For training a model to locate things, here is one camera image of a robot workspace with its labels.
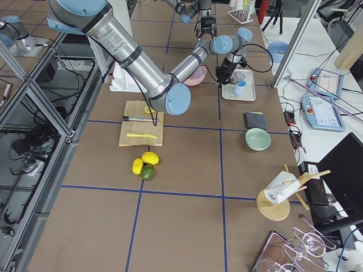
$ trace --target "black monitor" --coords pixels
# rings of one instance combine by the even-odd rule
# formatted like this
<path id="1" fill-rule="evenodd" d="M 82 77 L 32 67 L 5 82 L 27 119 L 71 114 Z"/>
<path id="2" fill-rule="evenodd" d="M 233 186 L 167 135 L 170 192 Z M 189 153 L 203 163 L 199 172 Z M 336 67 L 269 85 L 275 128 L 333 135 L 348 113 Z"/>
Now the black monitor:
<path id="1" fill-rule="evenodd" d="M 329 169 L 323 177 L 333 196 L 346 210 L 348 217 L 325 224 L 319 230 L 330 233 L 356 225 L 363 234 L 363 143 L 349 133 L 316 166 Z"/>

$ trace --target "tripod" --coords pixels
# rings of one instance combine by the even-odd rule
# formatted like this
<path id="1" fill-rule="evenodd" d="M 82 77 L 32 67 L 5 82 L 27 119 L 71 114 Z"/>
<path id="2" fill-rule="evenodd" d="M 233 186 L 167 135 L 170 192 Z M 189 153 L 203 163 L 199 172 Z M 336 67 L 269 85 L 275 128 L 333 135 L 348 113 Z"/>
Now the tripod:
<path id="1" fill-rule="evenodd" d="M 267 21 L 266 25 L 262 28 L 262 31 L 265 31 L 265 29 L 268 27 L 269 23 L 274 19 L 273 25 L 276 24 L 277 19 L 280 17 L 280 34 L 282 34 L 282 4 L 284 3 L 284 0 L 276 0 L 276 7 L 275 11 L 272 14 L 271 18 Z"/>

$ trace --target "wooden cutting board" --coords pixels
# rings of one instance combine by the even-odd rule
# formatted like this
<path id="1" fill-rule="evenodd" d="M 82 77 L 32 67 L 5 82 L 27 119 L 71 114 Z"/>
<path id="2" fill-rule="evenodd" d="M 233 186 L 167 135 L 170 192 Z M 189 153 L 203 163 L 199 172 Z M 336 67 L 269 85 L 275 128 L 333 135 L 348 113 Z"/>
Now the wooden cutting board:
<path id="1" fill-rule="evenodd" d="M 151 115 L 145 113 L 145 101 L 127 101 L 125 107 L 125 116 L 151 118 Z M 158 113 L 158 123 L 154 126 L 152 122 L 123 121 L 120 132 L 119 146 L 162 146 L 164 132 L 164 113 Z M 126 133 L 153 134 L 157 139 L 144 137 L 127 137 Z"/>

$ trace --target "light blue cap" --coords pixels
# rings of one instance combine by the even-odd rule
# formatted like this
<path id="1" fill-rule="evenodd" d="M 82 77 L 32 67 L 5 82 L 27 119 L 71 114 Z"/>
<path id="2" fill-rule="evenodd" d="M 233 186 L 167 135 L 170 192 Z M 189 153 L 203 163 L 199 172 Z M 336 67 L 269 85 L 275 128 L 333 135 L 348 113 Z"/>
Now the light blue cap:
<path id="1" fill-rule="evenodd" d="M 22 21 L 19 19 L 19 17 L 15 15 L 9 15 L 1 18 L 5 23 L 21 23 Z"/>
<path id="2" fill-rule="evenodd" d="M 181 115 L 191 104 L 191 92 L 189 88 L 177 83 L 172 86 L 166 95 L 165 107 L 170 115 Z"/>
<path id="3" fill-rule="evenodd" d="M 10 39 L 8 36 L 5 36 L 5 35 L 1 35 L 0 34 L 0 41 L 2 41 L 2 43 L 6 46 L 6 47 L 9 47 L 9 46 L 12 46 L 14 44 L 13 40 Z"/>
<path id="4" fill-rule="evenodd" d="M 245 27 L 240 27 L 237 30 L 237 34 L 240 35 L 244 40 L 248 41 L 249 43 L 251 42 L 252 37 L 254 36 L 252 31 L 250 31 L 249 29 L 247 29 Z"/>
<path id="5" fill-rule="evenodd" d="M 185 14 L 181 14 L 180 16 L 180 20 L 184 23 L 184 24 L 189 24 L 191 22 L 191 18 L 186 16 Z"/>
<path id="6" fill-rule="evenodd" d="M 49 28 L 51 28 L 53 30 L 60 31 L 60 32 L 66 32 L 66 33 L 70 33 L 70 34 L 84 35 L 83 32 L 81 30 L 79 30 L 78 28 L 61 24 L 59 22 L 50 20 L 49 18 L 47 18 L 47 21 L 48 21 Z"/>
<path id="7" fill-rule="evenodd" d="M 105 0 L 57 0 L 66 11 L 78 16 L 93 16 L 106 5 Z"/>
<path id="8" fill-rule="evenodd" d="M 217 54 L 227 54 L 231 52 L 233 40 L 228 35 L 221 35 L 214 39 L 213 49 Z"/>

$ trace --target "white desk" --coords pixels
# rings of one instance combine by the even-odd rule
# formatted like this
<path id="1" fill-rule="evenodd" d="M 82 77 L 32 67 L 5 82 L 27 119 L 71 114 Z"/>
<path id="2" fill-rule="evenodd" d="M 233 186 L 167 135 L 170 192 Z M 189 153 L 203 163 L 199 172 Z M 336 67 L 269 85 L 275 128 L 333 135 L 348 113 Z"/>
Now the white desk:
<path id="1" fill-rule="evenodd" d="M 264 19 L 262 27 L 265 25 L 268 19 L 269 17 L 266 17 Z M 278 21 L 276 25 L 272 25 L 271 23 L 268 28 L 263 32 L 266 48 L 268 46 L 268 43 L 271 43 L 273 41 L 283 41 L 289 43 L 298 22 L 298 18 L 284 18 L 282 35 L 278 34 L 280 22 Z M 320 54 L 331 53 L 334 49 L 335 46 L 330 40 L 327 32 L 321 25 L 320 21 L 318 19 L 313 19 L 310 22 L 296 53 L 311 54 L 316 56 Z M 339 70 L 334 65 L 334 60 L 338 55 L 338 52 L 335 52 L 324 68 L 326 70 L 336 71 L 340 74 L 346 74 L 349 72 L 348 70 Z M 319 67 L 327 57 L 328 56 L 311 57 L 295 54 L 292 58 L 291 63 L 288 66 L 288 70 L 292 73 L 293 79 L 306 79 L 310 76 L 311 72 L 316 67 Z M 274 64 L 274 73 L 276 72 L 277 68 L 278 63 Z M 299 81 L 304 85 L 307 85 L 307 80 Z M 279 84 L 279 95 L 282 96 L 282 94 L 284 94 L 287 99 L 292 99 L 300 102 L 301 97 L 306 93 L 306 91 L 301 87 L 298 87 L 293 82 L 290 82 L 288 85 L 286 85 L 287 82 L 287 80 L 283 80 Z M 351 90 L 361 91 L 352 74 L 344 76 L 343 87 Z M 342 98 L 348 103 L 353 104 L 359 110 L 363 111 L 363 95 L 343 91 Z M 296 103 L 290 100 L 288 102 L 294 106 L 294 109 L 299 109 L 299 102 Z M 350 112 L 357 112 L 356 110 L 347 106 L 346 103 L 342 101 L 337 101 L 336 103 Z M 354 120 L 351 117 L 343 117 L 343 122 L 346 127 L 346 130 L 344 132 L 331 132 L 312 129 L 307 123 L 304 117 L 304 113 L 302 111 L 297 110 L 295 111 L 295 113 L 297 126 L 302 130 L 303 134 L 302 144 L 306 150 L 306 153 L 304 153 L 303 149 L 299 149 L 300 157 L 298 157 L 298 153 L 296 153 L 298 164 L 302 161 L 319 162 L 350 132 L 354 132 L 354 134 L 361 141 L 363 141 L 363 124 Z M 355 233 L 357 234 L 359 239 L 362 239 L 360 233 L 358 234 L 358 231 L 356 231 Z M 346 250 L 344 252 L 343 255 L 348 258 L 349 261 L 341 261 L 339 271 L 343 272 L 354 270 L 357 269 L 358 265 L 363 263 L 363 243 L 357 242 L 356 247 L 357 250 L 355 251 L 349 252 Z M 331 271 L 335 271 L 336 269 L 336 263 L 340 252 L 341 249 L 338 249 L 324 255 L 324 259 L 330 264 Z"/>

